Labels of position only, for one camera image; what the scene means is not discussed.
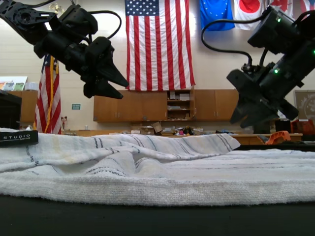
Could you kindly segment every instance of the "white towel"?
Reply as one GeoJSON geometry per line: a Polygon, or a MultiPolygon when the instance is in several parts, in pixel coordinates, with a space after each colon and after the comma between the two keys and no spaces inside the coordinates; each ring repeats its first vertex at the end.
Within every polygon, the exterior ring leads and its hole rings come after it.
{"type": "Polygon", "coordinates": [[[38,145],[0,149],[0,194],[144,206],[315,200],[315,153],[238,146],[225,134],[40,134],[38,145]]]}

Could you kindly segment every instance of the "flag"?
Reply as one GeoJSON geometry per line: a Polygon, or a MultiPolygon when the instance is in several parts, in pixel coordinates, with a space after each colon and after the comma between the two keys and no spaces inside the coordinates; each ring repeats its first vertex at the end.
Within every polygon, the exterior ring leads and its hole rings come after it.
{"type": "Polygon", "coordinates": [[[315,0],[300,0],[302,12],[315,10],[315,0]]]}
{"type": "MultiPolygon", "coordinates": [[[[230,0],[199,0],[201,28],[217,19],[233,20],[230,0]]],[[[223,31],[234,28],[233,23],[216,23],[207,28],[208,31],[223,31]]]]}
{"type": "Polygon", "coordinates": [[[293,0],[271,0],[272,6],[278,6],[289,17],[293,17],[293,0]]]}
{"type": "MultiPolygon", "coordinates": [[[[268,0],[234,0],[234,19],[248,21],[263,13],[268,6],[268,0]]],[[[259,22],[251,24],[235,24],[236,28],[253,30],[259,22]]]]}
{"type": "Polygon", "coordinates": [[[125,0],[129,90],[175,90],[195,84],[189,0],[125,0]]]}
{"type": "Polygon", "coordinates": [[[61,97],[58,61],[46,55],[41,70],[35,126],[41,133],[61,134],[61,97]]]}

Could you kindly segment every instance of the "wooden cabinet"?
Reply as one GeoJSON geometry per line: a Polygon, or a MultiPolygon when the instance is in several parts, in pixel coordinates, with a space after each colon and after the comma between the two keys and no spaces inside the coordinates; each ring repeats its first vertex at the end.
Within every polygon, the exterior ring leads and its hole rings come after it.
{"type": "Polygon", "coordinates": [[[216,91],[209,89],[195,90],[195,120],[216,120],[216,91]]]}
{"type": "Polygon", "coordinates": [[[230,120],[238,102],[238,91],[216,90],[217,120],[230,120]]]}
{"type": "Polygon", "coordinates": [[[95,96],[94,121],[138,121],[142,119],[141,93],[122,90],[123,99],[95,96]]]}
{"type": "Polygon", "coordinates": [[[118,100],[109,97],[94,97],[94,121],[116,121],[118,100]]]}
{"type": "Polygon", "coordinates": [[[167,92],[143,92],[141,120],[167,119],[167,92]]]}
{"type": "Polygon", "coordinates": [[[195,120],[230,120],[238,102],[238,91],[233,89],[195,90],[195,120]]]}
{"type": "Polygon", "coordinates": [[[142,104],[140,92],[123,90],[123,99],[117,101],[117,117],[119,121],[142,120],[142,104]]]}
{"type": "Polygon", "coordinates": [[[190,100],[169,99],[168,92],[120,91],[123,99],[108,97],[94,98],[94,121],[175,121],[190,119],[196,121],[230,120],[238,102],[238,92],[223,90],[177,90],[175,93],[190,94],[190,100]],[[178,106],[180,109],[168,109],[178,106]]]}
{"type": "Polygon", "coordinates": [[[37,91],[10,91],[12,95],[22,98],[20,123],[33,124],[37,104],[37,91]]]}

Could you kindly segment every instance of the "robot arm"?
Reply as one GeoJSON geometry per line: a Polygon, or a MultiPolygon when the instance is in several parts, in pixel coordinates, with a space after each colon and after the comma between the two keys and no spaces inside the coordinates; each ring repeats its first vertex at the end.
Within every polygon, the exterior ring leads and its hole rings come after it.
{"type": "Polygon", "coordinates": [[[239,102],[231,123],[241,121],[244,128],[278,118],[278,111],[290,120],[298,116],[298,110],[284,97],[295,86],[303,86],[302,80],[315,68],[315,31],[310,30],[315,23],[315,11],[308,13],[311,14],[303,21],[307,12],[297,21],[271,6],[262,14],[261,22],[248,43],[265,48],[265,52],[268,50],[284,56],[277,63],[271,62],[266,66],[263,63],[253,66],[249,60],[242,71],[230,72],[227,79],[239,92],[239,102]]]}
{"type": "Polygon", "coordinates": [[[97,32],[97,21],[80,5],[70,6],[57,18],[55,13],[37,11],[20,2],[0,0],[0,18],[34,45],[39,58],[50,54],[65,64],[68,71],[81,75],[86,97],[123,97],[108,83],[128,86],[113,63],[114,48],[106,37],[98,37],[93,42],[86,38],[86,35],[97,32]],[[52,30],[47,30],[45,23],[49,23],[52,30]]]}

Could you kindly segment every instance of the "bulletin board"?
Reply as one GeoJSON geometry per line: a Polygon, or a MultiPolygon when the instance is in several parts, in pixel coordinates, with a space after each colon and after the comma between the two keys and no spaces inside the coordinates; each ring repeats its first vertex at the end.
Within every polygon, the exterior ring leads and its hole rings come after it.
{"type": "Polygon", "coordinates": [[[298,118],[315,120],[315,90],[295,90],[294,98],[298,118]]]}

